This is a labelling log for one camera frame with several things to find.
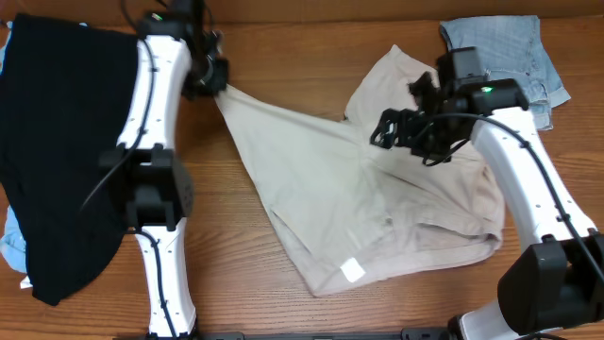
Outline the black garment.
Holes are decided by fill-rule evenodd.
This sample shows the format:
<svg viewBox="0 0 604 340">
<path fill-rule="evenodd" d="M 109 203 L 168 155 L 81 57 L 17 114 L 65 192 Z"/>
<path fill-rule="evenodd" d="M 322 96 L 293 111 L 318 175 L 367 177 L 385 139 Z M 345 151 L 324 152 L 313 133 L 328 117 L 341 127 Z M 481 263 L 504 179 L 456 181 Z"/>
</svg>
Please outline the black garment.
<svg viewBox="0 0 604 340">
<path fill-rule="evenodd" d="M 126 230 L 100 186 L 129 114 L 135 37 L 19 14 L 1 74 L 1 183 L 34 298 L 55 306 L 109 265 Z"/>
</svg>

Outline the beige khaki shorts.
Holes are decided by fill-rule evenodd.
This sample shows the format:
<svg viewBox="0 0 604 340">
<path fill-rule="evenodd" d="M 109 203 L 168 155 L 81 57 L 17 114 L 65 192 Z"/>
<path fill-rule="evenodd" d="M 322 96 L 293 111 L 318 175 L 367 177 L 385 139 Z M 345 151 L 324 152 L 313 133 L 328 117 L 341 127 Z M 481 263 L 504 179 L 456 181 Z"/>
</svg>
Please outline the beige khaki shorts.
<svg viewBox="0 0 604 340">
<path fill-rule="evenodd" d="M 370 144 L 387 109 L 411 109 L 428 67 L 393 46 L 340 122 L 282 109 L 228 87 L 217 96 L 243 165 L 287 255 L 315 296 L 474 264 L 501 246 L 505 205 L 471 145 L 423 165 Z"/>
</svg>

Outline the light blue garment underneath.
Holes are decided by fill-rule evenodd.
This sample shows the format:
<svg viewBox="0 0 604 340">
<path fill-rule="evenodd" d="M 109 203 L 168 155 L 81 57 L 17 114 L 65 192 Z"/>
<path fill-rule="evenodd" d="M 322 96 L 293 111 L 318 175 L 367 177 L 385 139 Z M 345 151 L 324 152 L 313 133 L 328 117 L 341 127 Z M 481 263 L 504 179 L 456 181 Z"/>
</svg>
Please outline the light blue garment underneath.
<svg viewBox="0 0 604 340">
<path fill-rule="evenodd" d="M 1 254 L 14 271 L 26 273 L 26 243 L 15 212 L 8 207 L 4 234 L 1 237 Z"/>
</svg>

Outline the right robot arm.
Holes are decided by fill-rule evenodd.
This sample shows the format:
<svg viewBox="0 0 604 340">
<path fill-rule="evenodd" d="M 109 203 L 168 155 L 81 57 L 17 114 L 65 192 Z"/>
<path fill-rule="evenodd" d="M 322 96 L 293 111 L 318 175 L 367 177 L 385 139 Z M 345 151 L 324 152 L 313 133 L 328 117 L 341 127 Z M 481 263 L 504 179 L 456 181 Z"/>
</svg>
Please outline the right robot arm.
<svg viewBox="0 0 604 340">
<path fill-rule="evenodd" d="M 438 73 L 409 89 L 416 110 L 382 113 L 370 141 L 407 147 L 433 166 L 471 144 L 495 174 L 522 253 L 496 299 L 444 327 L 405 329 L 405 339 L 552 339 L 603 318 L 603 235 L 569 194 L 548 157 L 529 102 L 512 78 L 489 79 L 478 50 L 448 51 Z"/>
</svg>

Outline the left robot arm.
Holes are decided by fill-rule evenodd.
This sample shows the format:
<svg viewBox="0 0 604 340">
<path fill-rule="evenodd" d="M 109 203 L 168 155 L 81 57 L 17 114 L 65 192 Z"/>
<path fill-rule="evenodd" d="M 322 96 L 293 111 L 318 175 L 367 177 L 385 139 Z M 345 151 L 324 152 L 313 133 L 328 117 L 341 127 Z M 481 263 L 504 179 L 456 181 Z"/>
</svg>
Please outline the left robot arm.
<svg viewBox="0 0 604 340">
<path fill-rule="evenodd" d="M 193 210 L 193 180 L 176 155 L 181 98 L 213 96 L 227 86 L 204 0 L 173 1 L 132 22 L 138 63 L 131 105 L 116 146 L 99 160 L 102 179 L 128 234 L 140 247 L 150 301 L 147 339 L 198 339 L 188 286 L 184 239 Z"/>
</svg>

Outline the folded light blue jeans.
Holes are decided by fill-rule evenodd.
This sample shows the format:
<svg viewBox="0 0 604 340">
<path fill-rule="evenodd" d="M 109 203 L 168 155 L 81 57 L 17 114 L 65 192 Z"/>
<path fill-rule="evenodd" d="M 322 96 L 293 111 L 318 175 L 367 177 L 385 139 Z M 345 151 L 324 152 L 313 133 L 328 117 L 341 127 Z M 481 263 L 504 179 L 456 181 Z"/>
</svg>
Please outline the folded light blue jeans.
<svg viewBox="0 0 604 340">
<path fill-rule="evenodd" d="M 475 47 L 490 80 L 513 78 L 529 102 L 535 126 L 553 128 L 552 110 L 571 99 L 541 39 L 535 15 L 460 18 L 440 23 L 449 50 Z"/>
</svg>

